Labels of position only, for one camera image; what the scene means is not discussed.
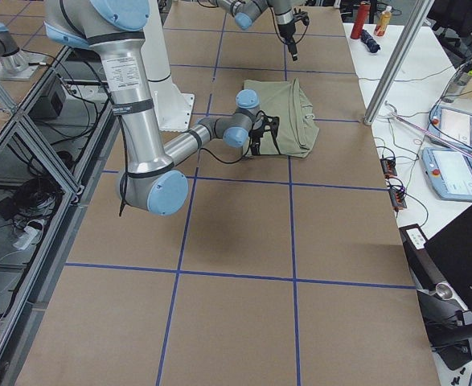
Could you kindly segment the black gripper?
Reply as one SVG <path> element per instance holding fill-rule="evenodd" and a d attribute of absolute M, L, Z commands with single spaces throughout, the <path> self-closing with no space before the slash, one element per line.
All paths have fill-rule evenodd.
<path fill-rule="evenodd" d="M 285 43 L 288 44 L 288 51 L 291 55 L 292 61 L 298 60 L 298 48 L 294 41 L 294 34 L 296 32 L 295 22 L 288 22 L 278 25 L 279 35 Z"/>
<path fill-rule="evenodd" d="M 253 156 L 259 156 L 261 154 L 261 138 L 262 129 L 252 129 L 249 133 L 249 149 Z"/>

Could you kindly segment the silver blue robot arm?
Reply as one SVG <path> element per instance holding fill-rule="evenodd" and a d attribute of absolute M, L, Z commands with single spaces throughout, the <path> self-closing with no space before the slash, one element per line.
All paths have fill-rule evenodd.
<path fill-rule="evenodd" d="M 162 143 L 158 118 L 142 58 L 147 1 L 46 1 L 47 36 L 65 46 L 96 52 L 109 86 L 113 115 L 124 134 L 125 168 L 119 173 L 122 205 L 159 216 L 176 213 L 188 195 L 186 176 L 176 165 L 213 139 L 241 148 L 264 124 L 259 96 L 252 89 L 236 95 L 230 117 L 203 118 Z"/>
<path fill-rule="evenodd" d="M 306 11 L 293 8 L 291 1 L 286 0 L 249 0 L 249 1 L 208 1 L 211 6 L 219 7 L 230 14 L 242 30 L 249 29 L 267 10 L 271 10 L 274 26 L 279 40 L 287 47 L 293 61 L 298 60 L 298 41 L 294 35 L 296 24 L 301 22 L 305 27 L 310 24 Z"/>

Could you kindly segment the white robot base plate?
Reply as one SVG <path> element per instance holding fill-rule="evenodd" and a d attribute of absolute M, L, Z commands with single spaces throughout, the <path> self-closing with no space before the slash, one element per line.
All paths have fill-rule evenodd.
<path fill-rule="evenodd" d="M 194 94 L 173 92 L 170 95 L 164 95 L 156 92 L 154 103 L 160 131 L 183 132 L 190 127 L 195 103 Z"/>

